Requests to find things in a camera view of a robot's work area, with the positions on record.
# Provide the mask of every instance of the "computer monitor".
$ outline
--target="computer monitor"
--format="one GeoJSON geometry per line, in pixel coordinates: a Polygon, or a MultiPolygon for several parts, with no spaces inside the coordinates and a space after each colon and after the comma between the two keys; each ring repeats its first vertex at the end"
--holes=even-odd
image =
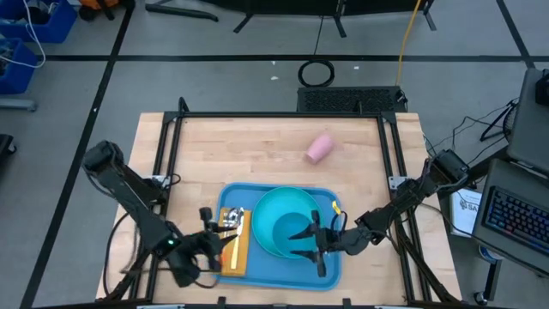
{"type": "Polygon", "coordinates": [[[549,175],[549,106],[535,101],[536,83],[542,77],[540,70],[526,71],[507,154],[549,175]]]}

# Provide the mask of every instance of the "blue box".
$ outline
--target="blue box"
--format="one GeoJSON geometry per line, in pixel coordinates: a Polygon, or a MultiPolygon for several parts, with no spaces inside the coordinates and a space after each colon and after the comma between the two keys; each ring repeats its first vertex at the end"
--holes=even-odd
{"type": "Polygon", "coordinates": [[[0,0],[0,18],[14,20],[22,13],[26,14],[23,0],[0,0]]]}
{"type": "MultiPolygon", "coordinates": [[[[220,193],[216,222],[219,221],[221,208],[242,207],[253,209],[265,193],[280,188],[282,185],[232,183],[220,193]]],[[[317,201],[322,210],[324,223],[331,222],[335,215],[332,202],[341,203],[334,192],[322,188],[296,187],[307,193],[317,201]]],[[[339,221],[335,229],[340,228],[339,221]]],[[[250,243],[248,244],[248,263],[245,276],[219,276],[221,283],[244,284],[270,288],[294,288],[311,291],[328,291],[335,288],[341,278],[341,253],[332,252],[324,255],[326,276],[319,277],[317,266],[306,258],[291,259],[276,257],[265,251],[257,242],[253,229],[250,229],[250,243]]]]}
{"type": "MultiPolygon", "coordinates": [[[[23,44],[21,39],[0,39],[0,46],[6,41],[14,46],[14,53],[11,60],[36,65],[38,59],[34,53],[23,44]]],[[[20,64],[8,64],[3,75],[0,76],[0,94],[22,94],[27,91],[28,83],[33,77],[34,68],[20,64]]]]}
{"type": "MultiPolygon", "coordinates": [[[[0,0],[6,1],[20,1],[22,0],[0,0]]],[[[36,37],[40,43],[63,43],[69,35],[72,25],[76,21],[76,11],[67,2],[67,0],[42,0],[43,3],[50,5],[51,3],[58,3],[53,12],[51,13],[50,20],[45,25],[34,25],[33,29],[36,33],[36,37]]],[[[21,9],[17,5],[11,5],[12,13],[21,15],[26,14],[25,6],[22,5],[22,12],[16,13],[15,10],[21,9]]],[[[26,42],[33,42],[29,31],[27,31],[26,23],[22,24],[6,24],[0,23],[0,33],[6,38],[20,38],[26,42]]]]}

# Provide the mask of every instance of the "keyboard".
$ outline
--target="keyboard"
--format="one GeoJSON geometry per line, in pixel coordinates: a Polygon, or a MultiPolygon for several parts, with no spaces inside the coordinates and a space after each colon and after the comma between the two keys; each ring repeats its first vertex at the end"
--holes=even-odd
{"type": "Polygon", "coordinates": [[[489,198],[486,227],[549,255],[549,212],[497,186],[489,198]]]}

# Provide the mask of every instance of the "blue bin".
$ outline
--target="blue bin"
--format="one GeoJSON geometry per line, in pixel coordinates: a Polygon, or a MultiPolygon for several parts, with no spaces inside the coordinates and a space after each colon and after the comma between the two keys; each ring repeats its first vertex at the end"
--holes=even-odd
{"type": "MultiPolygon", "coordinates": [[[[38,59],[34,53],[23,44],[21,39],[0,39],[0,46],[8,41],[14,46],[11,60],[36,65],[38,59]]],[[[0,94],[22,94],[27,91],[28,83],[33,77],[34,68],[20,64],[8,64],[3,75],[0,76],[0,94]]]]}
{"type": "Polygon", "coordinates": [[[0,18],[14,20],[25,13],[25,4],[23,0],[0,0],[0,18]]]}
{"type": "MultiPolygon", "coordinates": [[[[22,0],[0,0],[3,3],[5,2],[16,2],[22,0]]],[[[50,20],[45,25],[34,25],[33,29],[36,33],[36,37],[40,43],[63,43],[69,35],[72,25],[76,21],[76,11],[73,7],[67,2],[67,0],[42,0],[43,3],[50,5],[51,3],[59,3],[53,12],[51,13],[50,20]]],[[[15,11],[19,8],[18,5],[9,6],[12,9],[12,14],[21,15],[26,14],[25,6],[22,5],[22,11],[16,13],[15,11]]],[[[26,23],[22,24],[8,24],[0,23],[0,33],[6,38],[20,38],[26,42],[33,42],[31,38],[30,29],[27,31],[26,23]]]]}

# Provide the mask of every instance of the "black foot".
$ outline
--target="black foot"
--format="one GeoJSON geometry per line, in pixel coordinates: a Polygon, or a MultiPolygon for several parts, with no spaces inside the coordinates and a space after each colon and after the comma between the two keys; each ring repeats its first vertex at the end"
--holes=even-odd
{"type": "Polygon", "coordinates": [[[91,9],[87,6],[81,6],[78,10],[78,15],[80,18],[82,18],[84,21],[92,21],[97,16],[97,11],[94,9],[91,9]]]}
{"type": "Polygon", "coordinates": [[[17,146],[12,142],[8,147],[8,155],[12,155],[17,152],[17,146]]]}
{"type": "Polygon", "coordinates": [[[484,292],[477,292],[474,294],[474,301],[477,303],[477,305],[479,306],[487,306],[488,305],[488,300],[486,300],[484,298],[484,292]]]}

